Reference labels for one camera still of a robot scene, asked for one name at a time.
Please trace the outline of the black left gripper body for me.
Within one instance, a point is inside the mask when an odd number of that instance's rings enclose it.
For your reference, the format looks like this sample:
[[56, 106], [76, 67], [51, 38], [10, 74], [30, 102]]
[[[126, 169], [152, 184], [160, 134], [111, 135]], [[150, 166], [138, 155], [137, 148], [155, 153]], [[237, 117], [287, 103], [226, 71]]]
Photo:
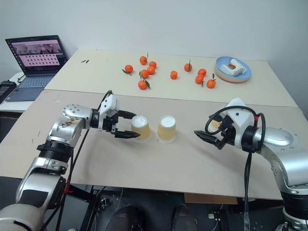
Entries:
[[113, 135], [119, 135], [119, 130], [117, 126], [118, 117], [119, 117], [118, 112], [115, 112], [113, 115], [104, 115], [102, 130], [110, 132]]

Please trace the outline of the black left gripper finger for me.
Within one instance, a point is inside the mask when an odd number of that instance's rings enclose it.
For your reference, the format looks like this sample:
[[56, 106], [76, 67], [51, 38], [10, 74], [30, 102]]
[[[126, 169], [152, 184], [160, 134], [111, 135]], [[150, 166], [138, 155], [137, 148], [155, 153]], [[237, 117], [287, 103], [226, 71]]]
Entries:
[[119, 131], [119, 130], [116, 130], [114, 132], [114, 136], [116, 138], [120, 138], [120, 139], [133, 139], [133, 138], [139, 137], [140, 134], [137, 133], [137, 132], [134, 132], [134, 131], [128, 131], [128, 130]]
[[119, 110], [118, 111], [118, 116], [122, 117], [124, 119], [132, 119], [133, 117], [136, 116], [136, 114], [132, 113], [132, 112], [128, 112], [128, 111]]

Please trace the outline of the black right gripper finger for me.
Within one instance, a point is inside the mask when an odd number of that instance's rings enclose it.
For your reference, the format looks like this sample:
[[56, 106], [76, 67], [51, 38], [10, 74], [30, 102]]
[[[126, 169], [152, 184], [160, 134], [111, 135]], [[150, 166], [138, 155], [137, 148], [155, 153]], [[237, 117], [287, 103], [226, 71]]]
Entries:
[[198, 138], [212, 145], [217, 145], [220, 142], [217, 137], [209, 135], [205, 131], [195, 130], [194, 133]]

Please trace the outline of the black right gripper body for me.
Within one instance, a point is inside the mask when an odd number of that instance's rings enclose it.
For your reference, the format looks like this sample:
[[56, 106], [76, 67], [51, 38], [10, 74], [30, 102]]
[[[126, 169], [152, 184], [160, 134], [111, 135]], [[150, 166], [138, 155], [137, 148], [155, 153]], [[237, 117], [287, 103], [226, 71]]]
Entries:
[[234, 146], [236, 129], [233, 126], [233, 120], [228, 115], [223, 118], [218, 130], [223, 138], [217, 142], [216, 147], [221, 150], [225, 144]]

